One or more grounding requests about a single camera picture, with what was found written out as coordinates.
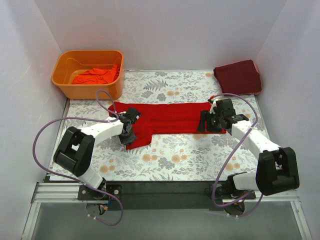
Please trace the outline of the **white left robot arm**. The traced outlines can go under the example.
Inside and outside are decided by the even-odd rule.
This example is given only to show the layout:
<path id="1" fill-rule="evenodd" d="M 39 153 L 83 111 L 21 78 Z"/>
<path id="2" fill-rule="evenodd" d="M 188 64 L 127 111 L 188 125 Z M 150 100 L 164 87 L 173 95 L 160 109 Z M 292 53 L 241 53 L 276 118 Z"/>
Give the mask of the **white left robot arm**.
<path id="1" fill-rule="evenodd" d="M 53 161 L 90 186 L 89 194 L 95 200 L 101 200 L 106 196 L 107 191 L 103 185 L 104 178 L 91 165 L 94 147 L 112 137 L 118 137 L 124 146 L 132 144 L 137 139 L 133 125 L 139 118 L 139 115 L 125 112 L 118 118 L 108 117 L 101 123 L 88 127 L 71 126 L 65 131 Z"/>

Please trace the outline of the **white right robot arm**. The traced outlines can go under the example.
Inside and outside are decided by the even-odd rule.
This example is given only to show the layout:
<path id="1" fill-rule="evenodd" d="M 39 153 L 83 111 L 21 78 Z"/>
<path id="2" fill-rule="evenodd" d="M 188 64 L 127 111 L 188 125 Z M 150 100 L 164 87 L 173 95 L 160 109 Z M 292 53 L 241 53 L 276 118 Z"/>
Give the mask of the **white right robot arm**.
<path id="1" fill-rule="evenodd" d="M 242 172 L 227 177 L 223 190 L 232 199 L 245 191 L 260 191 L 265 196 L 297 189 L 300 186 L 296 153 L 291 147 L 280 147 L 252 127 L 243 114 L 223 116 L 203 110 L 197 128 L 200 132 L 213 133 L 225 130 L 241 140 L 242 144 L 257 159 L 255 172 Z"/>

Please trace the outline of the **red t shirt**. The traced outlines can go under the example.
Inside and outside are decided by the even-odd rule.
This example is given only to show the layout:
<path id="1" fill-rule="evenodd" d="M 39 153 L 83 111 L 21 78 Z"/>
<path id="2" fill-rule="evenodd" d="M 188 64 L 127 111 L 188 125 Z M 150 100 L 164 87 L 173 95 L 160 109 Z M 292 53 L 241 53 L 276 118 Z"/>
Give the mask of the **red t shirt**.
<path id="1" fill-rule="evenodd" d="M 132 150 L 151 144 L 153 135 L 198 134 L 201 112 L 208 111 L 210 107 L 208 102 L 172 104 L 115 102 L 108 109 L 120 113 L 134 108 L 140 112 L 140 119 L 133 125 L 136 140 L 126 146 L 127 150 Z"/>

